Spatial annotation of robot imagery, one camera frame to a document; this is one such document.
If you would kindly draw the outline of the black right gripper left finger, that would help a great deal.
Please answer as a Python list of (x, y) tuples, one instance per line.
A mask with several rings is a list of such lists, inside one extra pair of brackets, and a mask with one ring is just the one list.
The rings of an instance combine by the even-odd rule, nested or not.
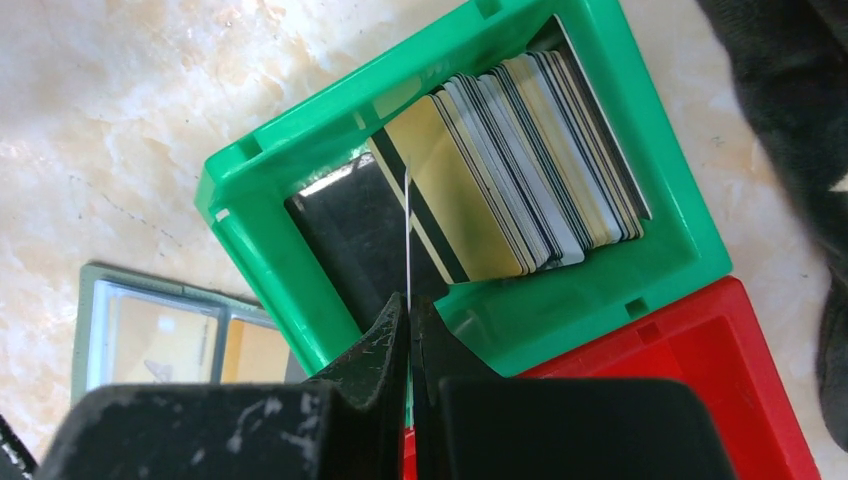
[(297, 384), (126, 384), (71, 410), (39, 479), (399, 479), (408, 301)]

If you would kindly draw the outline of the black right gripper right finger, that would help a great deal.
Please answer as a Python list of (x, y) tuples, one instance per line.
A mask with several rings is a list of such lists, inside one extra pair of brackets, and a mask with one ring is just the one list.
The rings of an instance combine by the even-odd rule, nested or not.
[(507, 378), (410, 300), (421, 479), (731, 479), (704, 404), (658, 378)]

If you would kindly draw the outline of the mint green card holder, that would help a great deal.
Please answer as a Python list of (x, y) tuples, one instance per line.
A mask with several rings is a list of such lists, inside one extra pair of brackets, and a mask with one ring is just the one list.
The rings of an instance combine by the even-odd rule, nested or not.
[[(234, 318), (278, 330), (253, 301), (103, 263), (82, 266), (71, 403), (110, 384), (221, 384)], [(284, 380), (256, 383), (307, 376), (290, 348)]]

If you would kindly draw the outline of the thin white card edge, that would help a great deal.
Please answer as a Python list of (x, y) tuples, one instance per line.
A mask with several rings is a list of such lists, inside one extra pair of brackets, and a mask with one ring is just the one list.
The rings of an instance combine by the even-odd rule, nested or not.
[(406, 307), (407, 312), (410, 313), (412, 310), (412, 262), (411, 262), (411, 254), (412, 254), (412, 245), (411, 245), (411, 234), (413, 231), (413, 225), (411, 223), (411, 176), (409, 166), (405, 167), (404, 171), (404, 238), (405, 238), (405, 281), (406, 281)]

